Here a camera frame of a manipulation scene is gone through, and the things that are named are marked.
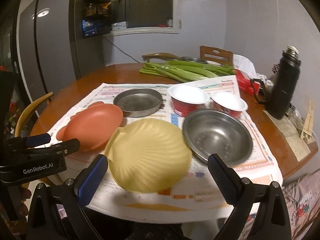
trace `black bottle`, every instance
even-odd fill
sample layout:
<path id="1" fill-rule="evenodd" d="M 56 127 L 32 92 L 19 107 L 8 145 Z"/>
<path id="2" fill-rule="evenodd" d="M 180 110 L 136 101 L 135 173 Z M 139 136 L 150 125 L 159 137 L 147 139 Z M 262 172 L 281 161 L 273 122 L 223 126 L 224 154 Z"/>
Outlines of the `black bottle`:
<path id="1" fill-rule="evenodd" d="M 265 102 L 266 110 L 276 119 L 281 119 L 289 107 L 301 65 L 299 51 L 293 46 L 288 46 L 282 56 L 271 94 Z"/>

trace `power cord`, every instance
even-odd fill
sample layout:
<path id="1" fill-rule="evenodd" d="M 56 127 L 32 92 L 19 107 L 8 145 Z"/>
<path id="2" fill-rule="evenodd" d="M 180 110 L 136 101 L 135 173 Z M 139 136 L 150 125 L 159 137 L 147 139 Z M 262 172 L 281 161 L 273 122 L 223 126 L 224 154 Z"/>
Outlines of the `power cord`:
<path id="1" fill-rule="evenodd" d="M 132 58 L 135 62 L 141 63 L 138 60 L 136 60 L 135 58 L 131 57 L 129 54 L 125 53 L 122 49 L 120 49 L 116 44 L 114 44 L 113 42 L 109 41 L 113 46 L 115 46 L 117 49 L 119 49 L 119 51 L 121 51 L 123 54 L 127 55 L 128 57 Z"/>

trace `window sill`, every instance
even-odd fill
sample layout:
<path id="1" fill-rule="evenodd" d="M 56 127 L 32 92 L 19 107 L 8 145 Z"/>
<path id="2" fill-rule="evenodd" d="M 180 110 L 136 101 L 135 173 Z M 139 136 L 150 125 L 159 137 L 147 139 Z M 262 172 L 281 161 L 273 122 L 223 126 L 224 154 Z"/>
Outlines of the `window sill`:
<path id="1" fill-rule="evenodd" d="M 127 35 L 127 34 L 137 34 L 137 33 L 171 33 L 178 34 L 178 32 L 174 28 L 168 27 L 141 27 L 141 28 L 129 28 L 124 30 L 115 30 L 111 31 L 108 34 L 105 34 L 105 37 L 119 36 L 119 35 Z"/>

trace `red paper bowl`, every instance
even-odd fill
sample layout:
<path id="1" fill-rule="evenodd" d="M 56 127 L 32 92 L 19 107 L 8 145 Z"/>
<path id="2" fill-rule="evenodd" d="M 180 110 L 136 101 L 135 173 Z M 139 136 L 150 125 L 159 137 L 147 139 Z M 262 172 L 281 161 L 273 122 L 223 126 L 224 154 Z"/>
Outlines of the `red paper bowl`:
<path id="1" fill-rule="evenodd" d="M 205 103 L 209 101 L 209 95 L 202 89 L 187 85 L 174 85 L 168 89 L 168 94 L 172 98 L 174 112 L 182 117 L 205 108 Z"/>
<path id="2" fill-rule="evenodd" d="M 216 92 L 211 95 L 214 110 L 238 118 L 242 111 L 248 110 L 247 103 L 241 98 L 228 92 Z"/>
<path id="3" fill-rule="evenodd" d="M 77 138 L 80 152 L 102 150 L 123 119 L 122 110 L 113 104 L 96 102 L 71 117 L 57 133 L 58 141 Z"/>

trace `dining table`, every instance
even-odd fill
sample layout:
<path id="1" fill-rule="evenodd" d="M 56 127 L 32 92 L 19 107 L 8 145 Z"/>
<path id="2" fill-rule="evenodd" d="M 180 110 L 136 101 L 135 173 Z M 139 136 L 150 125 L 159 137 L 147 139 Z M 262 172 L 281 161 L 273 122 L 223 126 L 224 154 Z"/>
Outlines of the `dining table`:
<path id="1" fill-rule="evenodd" d="M 177 84 L 169 78 L 142 74 L 139 69 L 143 63 L 115 64 L 102 67 L 90 74 L 74 81 L 68 87 L 54 95 L 51 102 L 37 119 L 31 136 L 46 133 L 71 107 L 87 96 L 102 83 L 107 84 Z M 283 179 L 289 178 L 302 168 L 318 152 L 316 142 L 308 144 L 310 154 L 298 161 L 284 135 L 263 112 L 264 106 L 258 104 L 255 98 L 240 92 L 241 98 L 248 104 L 247 113 L 256 124 L 260 133 L 276 158 Z"/>

